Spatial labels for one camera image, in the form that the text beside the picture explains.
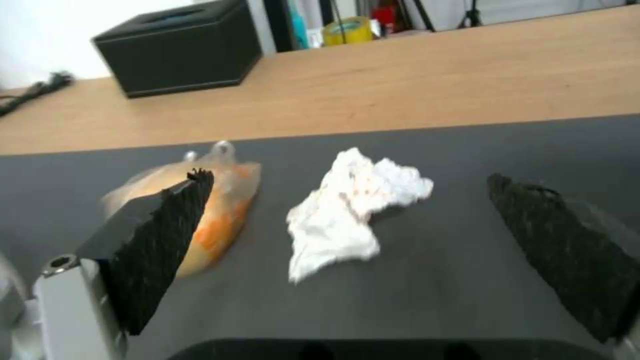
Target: yellow tape roll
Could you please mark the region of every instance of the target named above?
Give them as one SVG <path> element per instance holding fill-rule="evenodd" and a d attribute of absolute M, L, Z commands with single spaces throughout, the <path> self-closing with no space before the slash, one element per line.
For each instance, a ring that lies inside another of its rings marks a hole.
<path fill-rule="evenodd" d="M 344 36 L 346 37 L 347 44 L 373 40 L 371 23 L 368 17 L 348 17 L 342 20 L 342 27 L 344 28 Z M 324 38 L 324 46 L 341 45 L 342 33 L 340 32 L 340 24 L 338 22 L 332 22 L 325 26 L 322 30 L 322 36 Z"/>

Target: crumpled tissue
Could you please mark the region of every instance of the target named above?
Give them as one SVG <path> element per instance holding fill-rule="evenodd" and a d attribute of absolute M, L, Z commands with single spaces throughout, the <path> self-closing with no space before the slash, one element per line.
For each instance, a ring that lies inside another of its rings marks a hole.
<path fill-rule="evenodd" d="M 287 215 L 293 237 L 289 281 L 338 261 L 371 259 L 380 252 L 367 224 L 371 215 L 426 199 L 432 190 L 433 182 L 416 168 L 387 158 L 374 164 L 356 147 L 338 153 L 320 188 Z"/>

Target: orange plastic bag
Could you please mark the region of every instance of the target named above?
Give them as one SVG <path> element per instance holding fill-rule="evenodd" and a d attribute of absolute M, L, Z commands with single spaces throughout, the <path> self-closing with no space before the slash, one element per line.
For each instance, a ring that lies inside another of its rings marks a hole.
<path fill-rule="evenodd" d="M 260 183 L 260 164 L 236 163 L 233 145 L 218 142 L 200 159 L 196 160 L 195 153 L 189 152 L 184 161 L 142 172 L 103 198 L 110 217 L 133 198 L 157 193 L 183 181 L 193 168 L 213 171 L 214 184 L 176 277 L 193 274 L 217 262 L 236 238 Z"/>

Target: black box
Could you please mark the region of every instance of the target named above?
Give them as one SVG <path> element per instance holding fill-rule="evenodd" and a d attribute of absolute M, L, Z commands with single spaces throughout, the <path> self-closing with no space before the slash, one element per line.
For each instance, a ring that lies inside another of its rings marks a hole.
<path fill-rule="evenodd" d="M 238 85 L 262 56 L 245 0 L 139 15 L 93 43 L 127 97 Z"/>

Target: gray mat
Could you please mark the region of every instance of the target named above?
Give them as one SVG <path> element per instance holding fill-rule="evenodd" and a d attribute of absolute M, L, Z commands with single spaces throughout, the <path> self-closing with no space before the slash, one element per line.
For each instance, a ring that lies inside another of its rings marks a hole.
<path fill-rule="evenodd" d="M 236 142 L 264 173 L 221 263 L 176 281 L 130 359 L 212 338 L 538 338 L 602 347 L 526 263 L 486 195 L 502 172 L 576 195 L 640 229 L 640 117 Z M 418 167 L 432 198 L 378 219 L 381 254 L 287 282 L 285 216 L 335 155 L 357 146 Z M 0 158 L 0 250 L 33 281 L 102 223 L 99 199 L 145 168 L 209 144 Z"/>

